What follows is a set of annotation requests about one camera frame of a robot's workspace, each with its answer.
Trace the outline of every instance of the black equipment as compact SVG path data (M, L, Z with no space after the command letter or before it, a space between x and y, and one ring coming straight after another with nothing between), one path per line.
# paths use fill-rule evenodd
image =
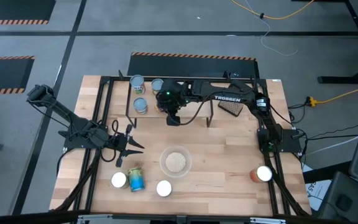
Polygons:
M56 114L70 123L67 131L59 131L58 133L66 138L64 147L73 148L88 148L88 149L102 149L109 148L119 152L119 157L116 161L116 167L121 167L123 157L131 154L143 153L140 151L126 149L127 143L144 149L143 146L134 141L129 133L132 130L132 125L128 124L125 133L115 133L111 136L108 134L108 128L90 121L86 118L80 118L67 107L63 106L53 95L53 90L47 85L36 85L27 94L29 102L32 106L44 106L52 109Z
M270 110L270 99L257 91L257 85L247 86L239 80L233 80L229 88L212 86L205 80L195 80L177 83L175 80L166 79L161 90L156 95L157 106L168 114L167 124L170 126L186 125L191 123L197 116L202 105L209 100L221 100L245 104L250 112L262 120L266 129L258 130L260 151L269 156L269 152L301 152L299 134L297 130L283 129L277 124ZM176 116L178 110L188 103L200 104L196 114L186 123L180 123L180 117ZM273 180L280 188L283 196L288 200L297 215L309 216L295 201L285 184L276 173L270 159L267 166L272 170Z

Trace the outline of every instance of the hazard tape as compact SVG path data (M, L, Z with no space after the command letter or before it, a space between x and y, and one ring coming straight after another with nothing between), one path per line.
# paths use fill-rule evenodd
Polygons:
M0 19L0 25L45 25L49 21L42 19Z
M14 93L23 93L24 88L3 88L0 89L0 94L14 94Z
M160 57L213 58L213 59L253 60L253 61L256 61L256 58L252 58L252 57L195 55L195 54L168 54L168 53L133 52L132 55L160 56Z
M0 60L9 60L9 59L35 59L35 56L0 57Z

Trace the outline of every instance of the butcher block tabletop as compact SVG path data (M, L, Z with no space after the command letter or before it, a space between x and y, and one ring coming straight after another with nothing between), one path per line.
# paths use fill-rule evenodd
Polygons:
M76 102L75 113L91 119L101 76L84 76ZM289 119L287 102L280 80L266 80L268 96L274 108ZM228 86L228 83L212 83ZM119 121L119 131L124 132L129 120L125 117L129 82L115 81L109 107L107 124L114 119ZM101 108L104 108L107 91L104 91ZM143 145L143 154L133 154L124 158L122 167L117 168L115 161L100 160L93 192L91 212L94 213L131 213L159 215L233 215L269 216L272 215L269 188L266 183L251 181L249 172L264 165L257 141L258 120L244 106L238 117L218 108L213 101L214 117L209 128L205 119L196 118L186 126L167 126L165 117L138 119L137 128L132 135ZM290 125L276 114L274 118L283 128ZM160 155L169 146L185 146L193 161L191 170L182 178L171 178L160 168ZM139 150L128 145L128 149ZM85 150L75 149L61 162L50 208L58 207L78 183ZM113 150L103 149L106 159L113 157ZM301 165L289 153L281 153L285 183L295 200L302 208L311 212ZM114 173L127 172L140 167L143 170L145 190L131 192L130 188L115 189L111 185ZM160 197L156 192L157 183L168 180L172 194ZM83 190L80 208L85 207L88 186ZM275 186L277 204L283 213L280 191Z

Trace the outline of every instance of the black mat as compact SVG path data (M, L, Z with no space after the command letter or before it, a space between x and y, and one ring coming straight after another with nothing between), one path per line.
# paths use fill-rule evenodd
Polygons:
M221 78L228 71L249 78L259 76L256 70L256 59L250 57L134 52L127 75Z
M0 94L23 93L34 56L0 57Z
M0 0L0 25L48 24L55 0Z

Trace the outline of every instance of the rice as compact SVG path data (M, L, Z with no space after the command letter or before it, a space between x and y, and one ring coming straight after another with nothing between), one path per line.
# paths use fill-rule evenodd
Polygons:
M186 166L186 158L182 153L173 152L165 160L168 170L174 173L180 172Z

